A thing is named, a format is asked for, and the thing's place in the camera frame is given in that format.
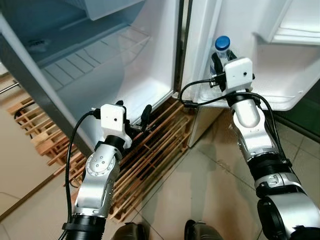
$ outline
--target door shelf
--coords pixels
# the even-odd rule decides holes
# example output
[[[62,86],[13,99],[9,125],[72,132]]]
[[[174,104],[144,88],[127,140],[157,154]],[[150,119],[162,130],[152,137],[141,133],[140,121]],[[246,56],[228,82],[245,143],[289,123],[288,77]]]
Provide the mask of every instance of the door shelf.
[[[128,25],[45,66],[41,71],[51,86],[59,91],[115,58],[122,61],[123,67],[127,66],[149,39],[148,34]]]

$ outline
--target refrigerator door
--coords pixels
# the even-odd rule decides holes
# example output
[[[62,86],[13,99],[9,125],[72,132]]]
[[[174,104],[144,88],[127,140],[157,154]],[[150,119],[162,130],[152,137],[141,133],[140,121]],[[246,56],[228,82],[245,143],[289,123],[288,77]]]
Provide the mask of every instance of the refrigerator door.
[[[209,78],[212,44],[222,35],[230,38],[230,48],[238,57],[253,62],[253,92],[265,97],[277,111],[291,109],[320,79],[318,46],[270,44],[258,37],[274,1],[197,0],[192,2],[189,33],[183,67],[182,87]],[[197,103],[221,96],[218,87],[197,84],[183,98]],[[221,100],[211,107],[227,107]]]
[[[67,136],[91,107],[123,100],[136,123],[173,94],[184,1],[136,2],[95,21],[59,0],[2,9],[1,61]],[[75,143],[92,150],[100,121],[86,119],[78,133]]]

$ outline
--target tile floor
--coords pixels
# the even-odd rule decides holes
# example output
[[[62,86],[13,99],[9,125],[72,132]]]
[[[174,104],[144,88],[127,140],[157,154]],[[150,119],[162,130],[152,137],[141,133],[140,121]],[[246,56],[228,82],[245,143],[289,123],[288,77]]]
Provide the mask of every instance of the tile floor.
[[[224,112],[126,218],[142,222],[150,240],[183,239],[186,220],[214,226],[225,240],[265,240],[254,182]],[[320,206],[320,145],[279,124],[285,153]],[[56,240],[66,219],[60,175],[0,223],[1,240]],[[103,240],[123,224],[110,220]]]

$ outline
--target water bottle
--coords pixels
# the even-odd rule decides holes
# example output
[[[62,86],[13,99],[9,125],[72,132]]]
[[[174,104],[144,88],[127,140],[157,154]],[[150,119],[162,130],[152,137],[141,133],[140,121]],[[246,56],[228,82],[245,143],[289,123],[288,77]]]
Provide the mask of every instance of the water bottle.
[[[213,77],[216,75],[215,63],[213,61],[214,54],[216,53],[219,57],[222,66],[228,62],[227,50],[230,46],[230,38],[227,36],[220,36],[215,40],[212,54],[210,55],[210,75]]]

